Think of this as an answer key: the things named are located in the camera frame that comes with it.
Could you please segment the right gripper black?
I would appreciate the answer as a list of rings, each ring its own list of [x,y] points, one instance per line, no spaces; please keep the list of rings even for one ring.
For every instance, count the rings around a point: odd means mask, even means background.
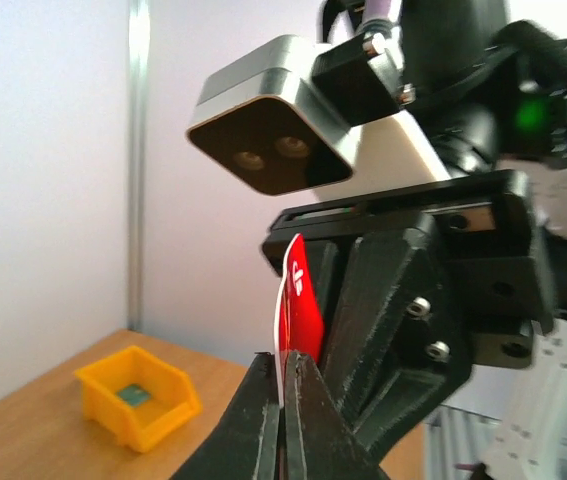
[[[261,250],[301,235],[330,333],[321,371],[367,450],[389,450],[478,365],[525,369],[555,287],[520,172],[497,171],[280,213]]]

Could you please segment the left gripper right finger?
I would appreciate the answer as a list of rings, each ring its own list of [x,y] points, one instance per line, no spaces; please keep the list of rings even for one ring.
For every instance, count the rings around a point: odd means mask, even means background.
[[[355,439],[307,354],[293,351],[284,384],[287,479],[386,479]]]

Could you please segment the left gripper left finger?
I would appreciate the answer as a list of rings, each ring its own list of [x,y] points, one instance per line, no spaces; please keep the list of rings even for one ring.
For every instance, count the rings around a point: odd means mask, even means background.
[[[274,357],[259,353],[217,425],[172,477],[181,480],[277,478],[279,423]]]

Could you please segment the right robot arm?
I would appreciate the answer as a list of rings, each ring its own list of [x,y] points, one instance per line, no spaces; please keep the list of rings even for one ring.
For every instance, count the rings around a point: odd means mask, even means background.
[[[522,369],[474,474],[554,479],[567,425],[567,239],[533,222],[527,180],[490,158],[557,160],[567,178],[567,40],[517,21],[505,66],[441,119],[477,149],[458,178],[354,198],[314,223],[281,214],[263,250],[282,274],[265,363],[278,479],[379,479],[381,458],[457,390],[474,364]],[[567,208],[562,209],[567,219]]]

